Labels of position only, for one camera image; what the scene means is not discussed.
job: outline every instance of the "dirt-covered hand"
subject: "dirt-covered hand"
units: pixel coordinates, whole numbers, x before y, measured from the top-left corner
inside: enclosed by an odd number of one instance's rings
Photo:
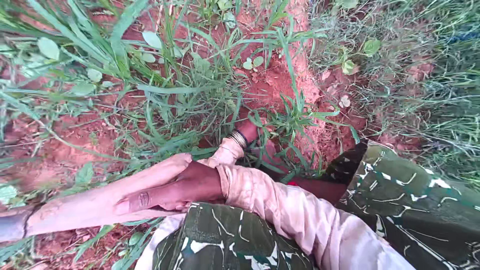
[[[165,210],[185,210],[189,202],[224,200],[217,169],[196,161],[181,172],[176,181],[128,195],[115,206],[118,215],[154,206]]]

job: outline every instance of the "ground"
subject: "ground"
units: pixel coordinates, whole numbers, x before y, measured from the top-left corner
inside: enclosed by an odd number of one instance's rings
[[[295,18],[295,31],[309,30],[308,5],[309,1],[307,0],[292,1],[287,5],[286,11]],[[259,1],[251,2],[248,9],[243,7],[237,15],[237,21],[243,34],[249,38],[261,37],[261,35],[255,34],[262,31],[260,24],[256,23],[255,19],[258,16],[265,18],[266,14],[267,10],[261,9]],[[111,22],[115,20],[115,17],[99,15],[96,20]],[[141,16],[137,23],[127,30],[124,37],[132,40],[143,40],[141,31],[156,31],[157,25],[151,22],[158,22],[158,20],[158,10],[153,9],[150,11],[150,16],[148,14]],[[219,25],[211,33],[219,43],[224,34],[223,25]],[[184,27],[180,27],[179,31],[175,33],[177,38],[185,37],[185,35]],[[304,44],[304,46],[307,48],[311,44]],[[241,54],[242,62],[246,61],[248,57],[253,58],[260,55],[259,53],[253,54],[259,47],[261,45],[258,43],[250,44]],[[299,42],[290,47],[290,54],[295,55],[292,63],[296,74],[297,89],[303,91],[305,101],[309,103],[307,107],[312,111],[334,111],[333,102],[349,98],[351,91],[349,87],[351,82],[357,80],[356,75],[343,74],[340,66],[334,66],[321,74],[314,74],[309,68],[307,53],[304,50],[299,51],[299,48]],[[282,111],[283,102],[280,95],[294,97],[285,57],[280,57],[277,52],[273,53],[267,69],[260,66],[254,72],[253,70],[237,68],[236,72],[246,77],[243,78],[245,83],[243,91],[246,93],[244,97],[247,99],[245,105],[251,109],[265,107]],[[9,74],[2,74],[3,79],[9,79],[9,76]],[[46,78],[39,78],[26,85],[25,89],[42,89],[45,82]],[[90,111],[80,116],[62,116],[53,128],[68,143],[97,153],[116,155],[122,158],[124,153],[116,148],[119,134],[110,124],[121,121],[122,115],[109,115],[113,112],[111,107],[134,108],[144,102],[145,97],[142,91],[133,91],[122,97],[119,102],[116,102],[116,100],[117,95],[103,96],[100,104],[96,106],[96,111]],[[346,104],[341,108],[341,113],[338,116],[329,119],[339,123],[351,124],[357,131],[363,130],[366,125],[366,120],[356,114],[353,106],[347,106]],[[325,168],[327,163],[338,156],[341,151],[352,148],[355,141],[347,126],[336,126],[318,119],[315,119],[314,123],[317,125],[305,129],[308,137],[297,136],[294,144],[307,160],[310,160],[312,154],[314,154],[314,167],[322,166]],[[37,143],[34,143],[32,135],[40,132],[40,130],[41,127],[38,123],[27,117],[15,119],[7,129],[6,141],[10,145],[16,145],[12,148],[11,156],[15,159],[35,158],[28,163],[18,163],[7,171],[8,178],[6,180],[20,180],[24,192],[47,188],[58,183],[64,184],[65,187],[71,186],[74,175],[88,162],[96,162],[96,178],[102,178],[108,173],[120,172],[123,169],[122,162],[114,162],[73,148],[56,139],[44,140],[39,147]],[[142,140],[136,132],[133,132],[132,136],[137,141]],[[397,138],[385,137],[381,138],[381,141],[398,149],[415,148],[416,145],[416,142],[405,145],[403,141]],[[85,242],[95,236],[98,230],[99,228],[86,228],[40,235],[36,239],[36,253],[42,258],[42,264],[47,265],[49,269],[84,269],[91,263],[98,263],[99,258],[109,253],[119,239],[128,239],[132,233],[130,227],[118,225],[106,237],[103,237],[95,245],[95,248],[88,249],[77,263],[73,263],[74,254],[61,255],[76,244]],[[101,269],[110,269],[111,265],[118,259],[117,250],[108,258]]]

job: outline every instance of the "black bangle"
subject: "black bangle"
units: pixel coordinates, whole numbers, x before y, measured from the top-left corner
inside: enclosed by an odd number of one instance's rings
[[[245,139],[245,136],[238,130],[232,130],[232,132],[227,136],[227,138],[234,140],[243,149],[247,148],[247,140]]]
[[[235,131],[238,132],[238,133],[242,136],[242,138],[245,140],[245,144],[248,145],[248,140],[247,140],[247,138],[245,137],[245,135],[243,135],[243,133],[240,132],[238,129],[235,129]]]

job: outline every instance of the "sleeve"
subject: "sleeve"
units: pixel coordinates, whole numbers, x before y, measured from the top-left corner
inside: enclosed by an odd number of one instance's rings
[[[235,165],[237,159],[243,157],[242,147],[232,139],[224,138],[212,157],[199,160],[203,165],[215,168],[219,165]]]
[[[258,214],[276,231],[293,238],[318,267],[414,269],[360,218],[296,186],[275,183],[257,169],[217,167],[226,204]]]

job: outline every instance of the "finger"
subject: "finger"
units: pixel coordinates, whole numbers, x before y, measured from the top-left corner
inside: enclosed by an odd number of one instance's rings
[[[155,205],[172,204],[179,200],[177,182],[159,187],[144,189],[128,195],[115,206],[115,214],[133,213]]]

